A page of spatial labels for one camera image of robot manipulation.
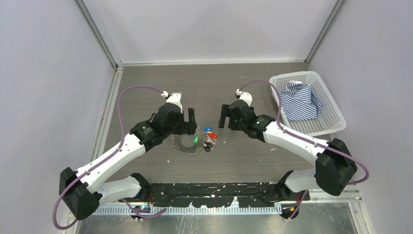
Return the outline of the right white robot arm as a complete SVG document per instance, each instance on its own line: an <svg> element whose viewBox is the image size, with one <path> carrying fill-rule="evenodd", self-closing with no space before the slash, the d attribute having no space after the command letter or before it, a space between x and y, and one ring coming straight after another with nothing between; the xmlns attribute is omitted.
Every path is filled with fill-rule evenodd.
<svg viewBox="0 0 413 234"><path fill-rule="evenodd" d="M248 137L264 143L274 144L304 158L313 165L301 171L288 171L278 182L278 194L291 200L298 192L321 189L338 196L357 172L356 163L350 159L346 144L334 138L331 141L317 139L294 131L268 115L256 115L244 100L223 104L219 128L243 131Z"/></svg>

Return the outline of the numbered metal key ring disc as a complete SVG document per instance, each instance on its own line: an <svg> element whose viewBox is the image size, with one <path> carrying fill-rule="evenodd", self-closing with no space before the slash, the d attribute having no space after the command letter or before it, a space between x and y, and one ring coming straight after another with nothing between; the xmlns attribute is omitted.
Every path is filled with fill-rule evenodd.
<svg viewBox="0 0 413 234"><path fill-rule="evenodd" d="M194 136L198 137L198 142L193 143ZM172 146L182 154L194 155L201 152L205 139L207 138L206 133L201 127L197 127L196 134L194 135L172 135L171 141Z"/></svg>

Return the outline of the black key tag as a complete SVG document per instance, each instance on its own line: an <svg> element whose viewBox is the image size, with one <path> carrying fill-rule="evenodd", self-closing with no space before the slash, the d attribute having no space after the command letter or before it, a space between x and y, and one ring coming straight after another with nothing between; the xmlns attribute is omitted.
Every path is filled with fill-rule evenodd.
<svg viewBox="0 0 413 234"><path fill-rule="evenodd" d="M210 152L213 149L213 146L210 142L206 142L203 144L203 148L206 152Z"/></svg>

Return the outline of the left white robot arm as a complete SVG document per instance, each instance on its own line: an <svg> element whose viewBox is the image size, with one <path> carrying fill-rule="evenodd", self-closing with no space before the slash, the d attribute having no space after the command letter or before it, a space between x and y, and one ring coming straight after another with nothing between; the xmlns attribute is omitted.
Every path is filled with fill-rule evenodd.
<svg viewBox="0 0 413 234"><path fill-rule="evenodd" d="M89 164L60 173L59 194L77 220L91 216L106 203L134 198L143 202L151 193L150 183L133 173L122 180L107 182L130 161L162 144L170 135L193 135L197 130L195 110L184 112L173 103L165 103L149 120L137 123L121 141Z"/></svg>

